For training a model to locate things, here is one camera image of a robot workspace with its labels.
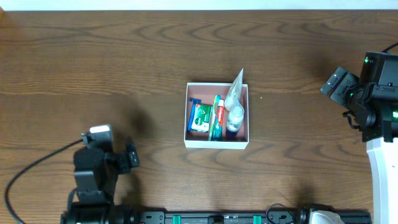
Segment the small bottle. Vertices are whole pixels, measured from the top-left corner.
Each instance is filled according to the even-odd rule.
[[[228,121],[226,123],[226,138],[235,139],[239,128],[243,122],[244,109],[239,103],[239,100],[234,98],[231,111],[228,114]]]

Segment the wooden table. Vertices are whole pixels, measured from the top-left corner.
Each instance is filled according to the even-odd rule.
[[[110,123],[141,166],[116,203],[265,210],[324,203],[372,212],[361,135],[320,94],[337,66],[398,39],[394,11],[6,12],[0,18],[0,189],[24,166]],[[187,82],[249,85],[246,150],[186,149]],[[75,187],[69,149],[11,190],[28,223],[58,223]],[[13,223],[0,203],[0,223]]]

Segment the white wall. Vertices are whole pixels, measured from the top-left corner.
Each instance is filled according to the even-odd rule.
[[[398,9],[398,0],[0,0],[5,11]]]

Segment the toiletries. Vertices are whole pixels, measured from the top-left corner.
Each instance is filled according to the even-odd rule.
[[[212,106],[196,104],[192,119],[192,131],[208,132],[211,114]]]
[[[242,125],[244,116],[244,109],[237,98],[233,98],[233,104],[228,114],[228,121],[226,124],[226,138],[235,139]]]
[[[221,99],[220,95],[216,95],[214,97],[214,102],[213,102],[213,110],[212,110],[212,115],[211,115],[211,125],[210,125],[210,133],[209,133],[209,138],[208,140],[211,141],[211,136],[213,135],[213,128],[214,128],[214,123],[216,120],[216,113],[217,113],[217,106],[218,106],[218,102]]]
[[[229,88],[228,93],[225,98],[225,108],[228,111],[231,111],[234,98],[241,100],[242,94],[242,82],[243,82],[243,68],[239,75],[235,78],[235,81],[232,83],[231,88]]]
[[[189,101],[192,101],[193,104],[192,104],[192,109],[191,109],[191,115],[189,117],[187,131],[191,131],[193,117],[195,115],[195,109],[197,107],[197,103],[201,103],[201,100],[195,99],[195,98],[189,98]]]
[[[223,117],[224,117],[224,100],[218,102],[217,118],[211,137],[212,141],[222,141],[223,140]]]

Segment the white box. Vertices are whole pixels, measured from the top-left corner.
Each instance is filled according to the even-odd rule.
[[[185,101],[185,126],[184,143],[189,148],[209,148],[209,149],[245,149],[249,144],[249,88],[247,84],[242,85],[241,104],[244,108],[244,118],[241,128],[237,134],[236,141],[225,139],[226,123],[228,111],[224,110],[223,118],[223,141],[208,141],[207,133],[197,131],[187,131],[192,102],[189,99],[196,98],[201,100],[201,104],[213,105],[215,95],[221,95],[225,100],[226,94],[231,87],[231,83],[187,83],[187,97]]]

